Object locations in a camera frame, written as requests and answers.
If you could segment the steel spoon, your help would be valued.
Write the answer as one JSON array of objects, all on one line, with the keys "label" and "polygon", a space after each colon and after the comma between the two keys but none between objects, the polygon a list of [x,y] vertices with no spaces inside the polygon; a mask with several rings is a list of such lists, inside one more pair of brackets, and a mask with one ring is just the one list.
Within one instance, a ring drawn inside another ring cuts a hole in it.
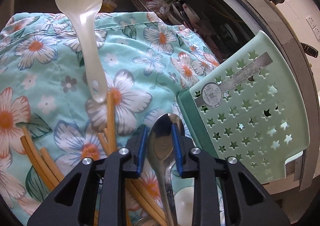
[{"label": "steel spoon", "polygon": [[146,216],[138,220],[134,226],[159,226],[159,223],[151,216]]},{"label": "steel spoon", "polygon": [[148,161],[158,180],[167,225],[178,225],[171,183],[171,170],[175,164],[171,126],[175,123],[178,131],[184,133],[183,122],[178,115],[161,115],[151,128],[148,139]]}]

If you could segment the white plastic rice paddle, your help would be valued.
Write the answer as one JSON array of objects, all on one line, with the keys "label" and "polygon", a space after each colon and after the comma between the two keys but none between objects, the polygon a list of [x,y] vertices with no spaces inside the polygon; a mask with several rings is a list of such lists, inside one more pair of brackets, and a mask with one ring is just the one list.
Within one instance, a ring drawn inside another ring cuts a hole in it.
[{"label": "white plastic rice paddle", "polygon": [[95,17],[103,0],[55,0],[58,9],[71,21],[84,57],[87,83],[92,99],[97,103],[106,100],[108,86],[99,58],[95,37]]}]

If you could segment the white ceramic soup spoon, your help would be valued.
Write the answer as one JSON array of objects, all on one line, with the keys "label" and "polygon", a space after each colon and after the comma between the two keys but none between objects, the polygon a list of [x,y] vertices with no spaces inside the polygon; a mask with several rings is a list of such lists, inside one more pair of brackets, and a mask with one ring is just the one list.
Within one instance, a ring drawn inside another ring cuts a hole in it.
[{"label": "white ceramic soup spoon", "polygon": [[194,188],[186,187],[175,195],[177,223],[180,226],[192,226]]}]

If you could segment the green star utensil holder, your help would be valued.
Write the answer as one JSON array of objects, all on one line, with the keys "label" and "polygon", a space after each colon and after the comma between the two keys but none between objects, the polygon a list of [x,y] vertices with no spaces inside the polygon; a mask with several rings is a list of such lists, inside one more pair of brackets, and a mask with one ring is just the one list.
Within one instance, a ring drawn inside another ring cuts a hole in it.
[{"label": "green star utensil holder", "polygon": [[285,166],[310,144],[298,84],[263,31],[177,102],[199,148],[236,157],[262,184],[284,178]]}]

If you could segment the yellow cooking oil bottle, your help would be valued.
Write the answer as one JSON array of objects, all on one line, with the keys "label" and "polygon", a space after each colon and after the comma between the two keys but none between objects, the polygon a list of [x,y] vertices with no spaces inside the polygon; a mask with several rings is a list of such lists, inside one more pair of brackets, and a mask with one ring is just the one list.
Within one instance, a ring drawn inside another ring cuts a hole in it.
[{"label": "yellow cooking oil bottle", "polygon": [[101,12],[111,13],[117,7],[116,0],[103,0]]}]

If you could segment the floral blue quilt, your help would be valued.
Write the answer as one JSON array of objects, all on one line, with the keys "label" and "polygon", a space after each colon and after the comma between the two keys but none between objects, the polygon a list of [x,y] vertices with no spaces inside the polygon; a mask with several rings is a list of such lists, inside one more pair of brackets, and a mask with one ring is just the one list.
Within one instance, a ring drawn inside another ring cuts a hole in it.
[{"label": "floral blue quilt", "polygon": [[181,115],[178,94],[220,64],[199,32],[151,12],[98,13],[94,24],[92,54],[64,14],[15,14],[1,30],[1,225],[7,217],[26,225],[49,194],[21,142],[25,130],[67,174],[83,158],[106,157],[98,136],[108,103],[96,101],[103,86],[114,95],[123,147],[141,124]]}]

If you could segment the stacked white bowls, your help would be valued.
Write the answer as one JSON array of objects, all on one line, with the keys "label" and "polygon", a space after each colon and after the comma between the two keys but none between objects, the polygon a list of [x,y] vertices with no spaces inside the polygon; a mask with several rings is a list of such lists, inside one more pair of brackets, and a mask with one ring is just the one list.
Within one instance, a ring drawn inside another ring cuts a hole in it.
[{"label": "stacked white bowls", "polygon": [[186,27],[195,31],[194,24],[199,23],[200,18],[197,13],[184,1],[175,0],[171,3],[171,8],[176,17],[181,20]]}]

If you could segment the wall power sockets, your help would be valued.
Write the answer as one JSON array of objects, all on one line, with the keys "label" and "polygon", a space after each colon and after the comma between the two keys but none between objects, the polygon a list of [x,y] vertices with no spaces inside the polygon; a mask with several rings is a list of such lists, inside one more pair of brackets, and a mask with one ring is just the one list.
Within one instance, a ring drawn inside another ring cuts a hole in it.
[{"label": "wall power sockets", "polygon": [[315,35],[316,39],[319,41],[320,40],[320,30],[319,27],[317,26],[316,22],[313,20],[311,16],[308,16],[306,18],[306,21],[310,28],[312,29],[313,34]]}]

